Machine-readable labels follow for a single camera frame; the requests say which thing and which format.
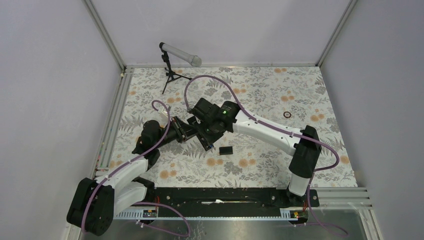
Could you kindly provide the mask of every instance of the microphone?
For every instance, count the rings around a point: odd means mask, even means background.
[[[196,55],[188,54],[187,52],[181,51],[180,49],[177,49],[173,46],[170,46],[170,45],[168,45],[164,42],[161,42],[159,44],[159,48],[162,51],[168,52],[168,53],[186,61],[187,63],[189,63],[193,67],[200,67],[202,65],[202,60],[200,59],[200,57],[198,57]]]

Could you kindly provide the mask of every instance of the microphone stand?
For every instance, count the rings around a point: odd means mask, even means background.
[[[162,49],[162,45],[163,44],[161,42],[160,45],[159,45],[159,47],[160,47],[160,50],[163,53],[162,54],[162,60],[166,63],[166,66],[167,66],[167,68],[165,67],[165,70],[168,71],[166,73],[166,76],[168,76],[168,79],[166,80],[165,87],[163,88],[163,91],[162,91],[162,94],[164,94],[165,89],[167,88],[167,85],[169,83],[171,83],[171,82],[173,82],[173,81],[175,81],[177,79],[180,79],[180,78],[185,78],[185,79],[188,79],[188,80],[191,80],[192,78],[191,77],[186,77],[186,76],[183,76],[183,75],[180,75],[180,74],[177,74],[174,71],[172,71],[172,69],[171,69],[171,63],[170,63],[170,56],[168,56],[168,52],[167,51],[165,51],[165,50]]]

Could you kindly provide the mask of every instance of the table surface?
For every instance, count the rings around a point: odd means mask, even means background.
[[[173,69],[195,77],[213,75],[231,85],[243,106],[276,123],[295,128],[316,128],[322,142],[340,155],[340,164],[318,172],[314,187],[357,187],[342,135],[318,67],[185,67]],[[166,125],[165,116],[151,107],[153,100],[171,106],[171,116],[185,121],[190,114],[184,104],[186,79],[168,84],[164,68],[135,68],[114,143],[109,168],[128,160],[143,123],[157,120]],[[226,87],[210,78],[194,81],[188,89],[188,101],[194,106],[200,98],[220,105],[233,101]],[[283,117],[284,112],[291,117]],[[291,156],[250,136],[226,132],[205,152],[196,138],[186,143],[170,143],[160,148],[157,163],[141,177],[157,187],[286,187],[290,181]],[[218,147],[233,146],[234,154],[219,155]],[[335,157],[323,148],[317,168],[333,164]]]

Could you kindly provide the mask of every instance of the gray wall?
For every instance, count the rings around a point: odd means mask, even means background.
[[[127,64],[164,64],[165,42],[203,64],[315,63],[349,0],[93,0]],[[186,64],[174,56],[172,64]]]
[[[0,23],[0,238],[58,240],[120,70],[80,0],[3,0]]]
[[[322,74],[387,240],[424,220],[424,1],[358,1]]]

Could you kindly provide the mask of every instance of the black rubber ring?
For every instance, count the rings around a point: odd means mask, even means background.
[[[283,115],[286,119],[289,119],[289,118],[292,116],[292,114],[291,114],[290,112],[288,112],[288,111],[283,112],[283,113],[282,113],[282,115]]]

